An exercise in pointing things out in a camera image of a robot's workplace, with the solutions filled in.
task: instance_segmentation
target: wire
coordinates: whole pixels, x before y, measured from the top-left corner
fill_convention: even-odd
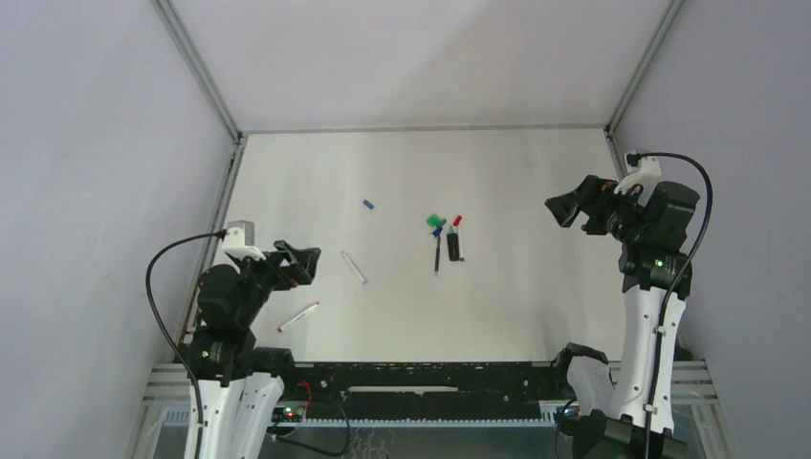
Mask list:
[[[628,155],[628,158],[634,158],[636,160],[658,156],[661,158],[673,158],[676,160],[681,160],[687,163],[690,163],[693,167],[698,170],[698,173],[701,174],[701,178],[704,179],[704,186],[707,189],[707,204],[704,207],[704,220],[701,222],[701,229],[698,231],[698,235],[695,237],[695,242],[692,244],[692,248],[690,252],[688,252],[687,259],[685,260],[684,265],[682,265],[681,269],[676,276],[673,278],[672,282],[670,282],[670,286],[668,290],[665,292],[665,296],[662,298],[662,306],[659,308],[659,327],[665,325],[665,311],[668,308],[668,301],[670,300],[670,295],[672,295],[673,291],[676,289],[679,281],[681,280],[682,276],[684,275],[687,267],[690,265],[692,258],[695,256],[695,253],[698,251],[698,246],[701,245],[701,241],[704,240],[704,234],[707,233],[707,227],[710,225],[710,215],[712,214],[712,181],[710,180],[710,176],[707,174],[707,170],[702,166],[698,161],[690,158],[689,156],[679,155],[677,153],[665,153],[665,152],[656,152],[656,153],[641,153],[635,155]],[[656,334],[656,350],[653,355],[653,373],[652,378],[650,380],[650,390],[647,392],[647,404],[653,405],[656,401],[656,386],[657,380],[659,379],[659,367],[661,366],[662,360],[662,334]],[[645,419],[645,458],[647,459],[650,454],[650,428],[653,424],[653,414],[648,411]]]
[[[180,241],[173,242],[168,246],[164,247],[159,251],[153,258],[152,261],[149,262],[149,266],[146,268],[146,299],[149,300],[149,307],[152,308],[152,314],[155,316],[155,320],[158,322],[158,326],[161,328],[161,333],[164,335],[166,342],[169,343],[169,347],[172,348],[172,351],[175,353],[175,357],[177,360],[183,365],[188,372],[188,378],[191,380],[191,386],[194,388],[194,399],[195,403],[197,404],[197,446],[194,449],[194,459],[200,458],[200,446],[203,444],[203,400],[200,397],[200,383],[197,381],[197,377],[194,376],[192,373],[191,368],[188,366],[188,363],[183,359],[183,356],[180,355],[180,349],[178,349],[177,344],[175,344],[174,339],[166,330],[166,326],[164,325],[164,321],[161,319],[161,313],[158,312],[158,307],[155,305],[155,297],[152,295],[152,268],[155,267],[155,263],[161,258],[161,255],[174,249],[181,244],[185,244],[186,242],[195,241],[197,239],[207,239],[210,237],[217,237],[222,239],[225,237],[224,231],[218,232],[209,232],[206,234],[198,234],[196,236],[187,237],[186,239],[181,239]]]
[[[555,426],[555,454],[557,455],[558,459],[560,459],[560,422],[563,418],[566,417],[566,410],[569,409],[574,402],[578,399],[572,399],[563,406],[563,409],[560,410],[560,419],[558,419],[558,425]]]
[[[346,452],[349,450],[349,443],[352,440],[352,427],[349,425],[349,416],[346,415],[346,411],[343,410],[343,406],[341,406],[338,402],[330,399],[329,397],[327,397],[325,395],[321,395],[321,394],[312,394],[311,397],[312,396],[316,396],[318,398],[326,400],[327,402],[329,402],[333,406],[336,406],[338,408],[338,410],[340,410],[340,414],[343,416],[343,419],[346,421],[346,441],[344,442],[343,448],[340,451],[338,451],[338,452],[327,451],[326,449],[313,447],[313,446],[310,446],[310,445],[307,445],[307,444],[304,444],[304,443],[297,442],[296,440],[290,440],[286,436],[284,436],[284,437],[278,436],[275,433],[271,434],[271,433],[265,432],[265,434],[270,435],[271,438],[273,438],[276,441],[279,441],[281,443],[286,443],[286,444],[292,445],[294,447],[300,447],[300,448],[304,448],[304,449],[309,449],[312,452],[317,452],[318,454],[321,454],[321,455],[324,455],[324,456],[341,457],[342,455],[346,454]],[[279,421],[276,421],[274,423],[273,427],[271,427],[271,431],[275,431],[276,426],[278,426],[278,424],[279,424]]]

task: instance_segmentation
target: marker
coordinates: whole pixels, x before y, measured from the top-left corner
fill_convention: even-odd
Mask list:
[[[433,262],[433,275],[439,275],[439,245],[442,242],[442,237],[436,236],[436,257]]]
[[[352,268],[352,272],[355,273],[358,279],[361,280],[361,285],[366,285],[369,283],[369,281],[366,280],[366,278],[363,276],[363,273],[361,273],[361,270],[358,269],[358,265],[356,265],[355,262],[352,261],[352,258],[349,256],[349,253],[345,251],[340,251],[340,256],[343,257],[343,261],[345,261],[346,264],[349,265],[349,268]]]
[[[303,318],[309,316],[313,311],[315,311],[315,309],[318,307],[319,304],[321,304],[320,301],[316,301],[315,303],[311,304],[304,311],[301,311],[295,317],[293,317],[290,320],[288,320],[287,322],[285,322],[284,325],[277,328],[276,331],[278,331],[279,333],[284,333],[284,331],[287,330],[288,328],[290,328],[291,326],[293,326],[294,323],[296,323],[299,320],[302,320]]]
[[[465,249],[462,247],[462,227],[459,224],[462,223],[462,215],[456,217],[456,220],[453,220],[453,226],[456,228],[456,237],[459,238],[459,261],[465,261]]]

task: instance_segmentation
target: pen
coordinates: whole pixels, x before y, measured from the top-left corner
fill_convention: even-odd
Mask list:
[[[305,317],[309,316],[309,315],[310,315],[310,313],[312,313],[313,311],[315,311],[315,309],[318,307],[318,305],[319,305],[319,304],[320,304],[320,301],[316,301],[315,303],[311,304],[311,305],[310,305],[310,306],[308,306],[306,309],[304,309],[304,311],[301,311],[300,313],[296,314],[296,316],[295,316],[295,317],[293,317],[293,318],[291,318],[290,320],[288,320],[287,322],[285,322],[285,323],[284,323],[284,325],[280,326],[280,327],[279,327],[279,328],[277,328],[276,330],[277,330],[279,333],[283,333],[285,330],[287,330],[288,328],[290,328],[291,326],[293,326],[293,324],[294,324],[294,323],[296,323],[296,322],[298,322],[299,320],[302,320],[303,318],[305,318]]]
[[[433,262],[433,275],[439,275],[439,245],[442,242],[442,237],[436,236],[436,258]]]
[[[358,265],[356,265],[355,262],[352,261],[352,257],[349,256],[349,253],[345,251],[340,251],[340,256],[343,257],[343,261],[346,262],[349,268],[352,269],[352,272],[355,273],[358,279],[361,280],[361,285],[366,285],[369,283],[369,281],[366,280],[366,277],[363,276],[363,273],[361,273],[361,270],[358,269]]]

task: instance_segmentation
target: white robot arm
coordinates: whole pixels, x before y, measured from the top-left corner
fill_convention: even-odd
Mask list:
[[[690,254],[680,251],[699,195],[681,184],[658,182],[655,156],[688,161],[707,183],[711,198]],[[546,201],[562,227],[570,227],[582,211],[589,217],[581,227],[586,233],[611,234],[623,244],[620,379],[615,388],[603,353],[572,343],[553,366],[565,374],[581,407],[582,418],[568,428],[576,458],[686,457],[686,445],[672,438],[670,381],[676,332],[690,294],[690,261],[709,221],[712,185],[700,164],[681,155],[632,152],[627,157],[637,170],[620,183],[587,176],[574,191]],[[643,188],[654,185],[647,203],[639,204]]]

